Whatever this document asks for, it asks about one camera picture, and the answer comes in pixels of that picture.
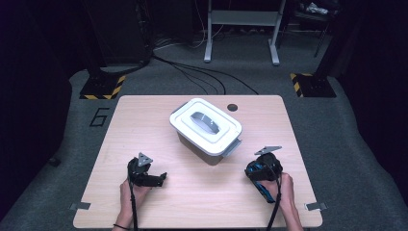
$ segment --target table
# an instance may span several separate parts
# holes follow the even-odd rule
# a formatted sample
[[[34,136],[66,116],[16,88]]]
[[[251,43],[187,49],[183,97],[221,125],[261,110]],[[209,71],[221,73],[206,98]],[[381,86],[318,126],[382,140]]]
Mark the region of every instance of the table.
[[[169,123],[170,114],[195,97],[209,101],[242,125],[242,144],[216,166],[207,165],[180,143]],[[228,111],[230,104],[238,109]],[[153,159],[149,174],[167,172],[167,179],[138,209],[140,228],[267,227],[274,205],[265,202],[243,171],[256,159],[254,153],[266,145],[282,145],[273,153],[293,177],[303,226],[320,226],[320,212],[304,209],[304,203],[316,202],[316,198],[280,96],[122,96],[82,197],[90,206],[77,211],[73,224],[77,228],[112,227],[127,164],[142,152]],[[273,227],[284,226],[279,211]]]
[[[273,65],[279,65],[278,52],[276,50],[276,38],[278,36],[280,23],[286,0],[281,0],[278,12],[252,12],[252,11],[218,11],[213,10],[212,0],[208,0],[208,22],[207,22],[207,46],[205,49],[204,62],[209,63],[213,52],[213,24],[225,25],[255,25],[273,26],[273,36],[268,39],[268,46]]]

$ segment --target yellow black hazard tape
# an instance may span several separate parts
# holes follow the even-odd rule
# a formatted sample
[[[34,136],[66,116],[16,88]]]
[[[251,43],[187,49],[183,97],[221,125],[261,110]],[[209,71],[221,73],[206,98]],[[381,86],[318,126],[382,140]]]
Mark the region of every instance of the yellow black hazard tape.
[[[121,76],[117,80],[111,80],[105,88],[93,88],[85,86],[81,91],[80,99],[115,99],[122,88],[126,76]]]
[[[296,94],[298,97],[303,97],[303,92],[302,92],[302,88],[300,87],[300,83],[298,80],[298,76],[313,76],[312,74],[308,74],[308,73],[291,73],[291,79],[292,79],[292,83],[294,86],[294,91],[296,91]]]

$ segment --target hand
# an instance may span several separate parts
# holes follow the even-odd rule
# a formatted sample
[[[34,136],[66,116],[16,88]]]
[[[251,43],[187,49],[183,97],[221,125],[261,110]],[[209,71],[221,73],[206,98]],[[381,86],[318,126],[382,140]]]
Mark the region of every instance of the hand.
[[[151,190],[151,187],[140,187],[134,186],[133,187],[133,194],[135,195],[136,200],[136,208],[138,209],[144,198],[146,197],[147,193]],[[122,227],[128,228],[133,219],[133,211],[132,211],[132,200],[131,200],[131,193],[129,187],[129,181],[125,180],[120,185],[120,213],[117,216],[116,223]],[[114,227],[113,230],[120,230],[120,228]]]
[[[276,181],[259,181],[259,183],[269,191],[273,198],[276,198],[278,195],[278,185]],[[281,200],[279,208],[282,210],[289,231],[303,230],[299,213],[294,204],[293,179],[285,172],[281,174]]]

